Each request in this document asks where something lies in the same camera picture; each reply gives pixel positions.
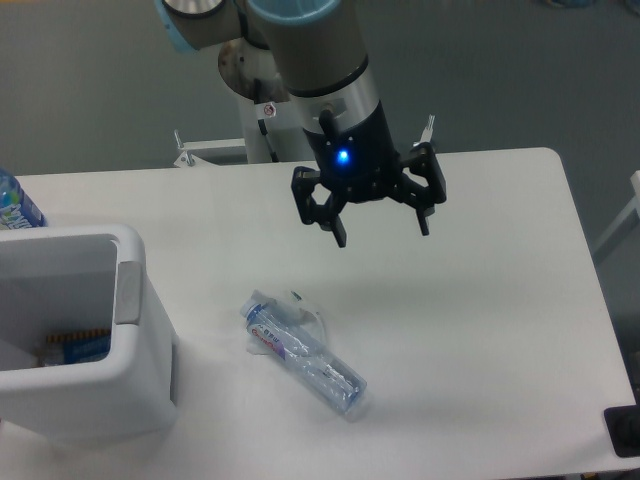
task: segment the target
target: plastic bottle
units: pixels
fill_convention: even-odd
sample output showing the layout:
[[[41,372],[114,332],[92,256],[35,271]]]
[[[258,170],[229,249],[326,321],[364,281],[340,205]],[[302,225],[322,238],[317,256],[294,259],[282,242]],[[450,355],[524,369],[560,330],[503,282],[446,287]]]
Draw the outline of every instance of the plastic bottle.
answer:
[[[0,168],[0,230],[44,227],[42,212],[24,193],[16,177]]]
[[[362,398],[367,382],[280,310],[252,297],[240,311],[247,332],[269,348],[284,366],[342,414]]]

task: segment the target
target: sticker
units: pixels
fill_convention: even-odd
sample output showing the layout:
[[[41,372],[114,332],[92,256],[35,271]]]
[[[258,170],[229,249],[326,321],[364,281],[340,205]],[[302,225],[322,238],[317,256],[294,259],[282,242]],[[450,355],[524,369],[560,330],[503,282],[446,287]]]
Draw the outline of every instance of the sticker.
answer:
[[[269,328],[260,323],[256,323],[255,325],[251,326],[250,333],[254,337],[258,338],[265,347],[273,351],[273,353],[278,355],[283,360],[286,360],[284,345],[272,328]]]

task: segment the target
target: metal bracket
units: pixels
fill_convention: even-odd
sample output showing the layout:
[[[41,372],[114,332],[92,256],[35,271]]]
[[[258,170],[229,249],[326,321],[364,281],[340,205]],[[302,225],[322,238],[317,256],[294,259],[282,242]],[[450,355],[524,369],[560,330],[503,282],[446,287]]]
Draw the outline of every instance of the metal bracket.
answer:
[[[631,177],[636,195],[627,203],[611,224],[596,240],[591,256],[593,262],[602,263],[629,234],[640,225],[640,172]]]
[[[244,138],[230,138],[226,140],[182,143],[178,130],[174,130],[173,135],[176,140],[176,148],[179,155],[174,165],[178,167],[182,167],[185,165],[187,167],[194,167],[199,164],[205,163],[208,165],[213,165],[209,162],[199,161],[198,156],[202,156],[205,158],[215,158],[246,154]]]

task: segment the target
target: white bin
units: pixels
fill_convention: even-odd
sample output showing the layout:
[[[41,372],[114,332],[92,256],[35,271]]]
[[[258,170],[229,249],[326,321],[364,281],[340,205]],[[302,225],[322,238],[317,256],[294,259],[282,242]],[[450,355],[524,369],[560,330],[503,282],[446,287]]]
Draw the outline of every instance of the white bin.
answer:
[[[93,363],[32,368],[52,333],[110,328]],[[178,338],[124,225],[0,234],[0,418],[52,439],[169,426]]]

